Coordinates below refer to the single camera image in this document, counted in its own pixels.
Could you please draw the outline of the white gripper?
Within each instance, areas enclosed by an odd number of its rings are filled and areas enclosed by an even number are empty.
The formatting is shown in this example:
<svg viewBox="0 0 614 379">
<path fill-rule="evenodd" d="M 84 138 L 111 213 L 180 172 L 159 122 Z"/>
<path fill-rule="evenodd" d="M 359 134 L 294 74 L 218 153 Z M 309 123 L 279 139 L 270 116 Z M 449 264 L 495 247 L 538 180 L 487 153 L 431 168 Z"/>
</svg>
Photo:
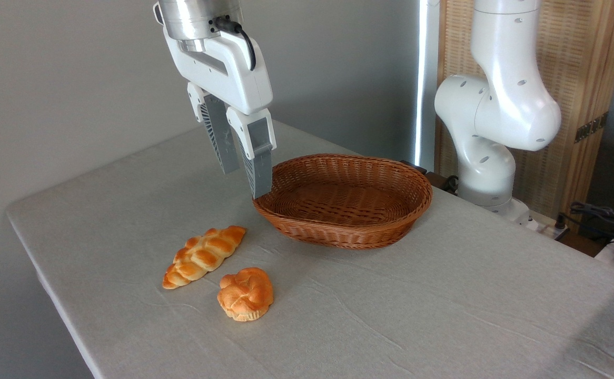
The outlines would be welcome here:
<svg viewBox="0 0 614 379">
<path fill-rule="evenodd" d="M 204 123 L 223 172 L 228 174 L 239 168 L 233 129 L 243 151 L 252 197 L 268 194 L 276 137 L 267 108 L 273 93 L 259 45 L 253 43 L 256 65 L 250 70 L 246 41 L 237 35 L 220 32 L 204 39 L 203 52 L 182 51 L 179 41 L 170 38 L 166 29 L 163 36 L 177 71 L 189 80 L 187 93 L 195 118 Z M 224 102 L 234 108 L 226 111 Z"/>
</svg>

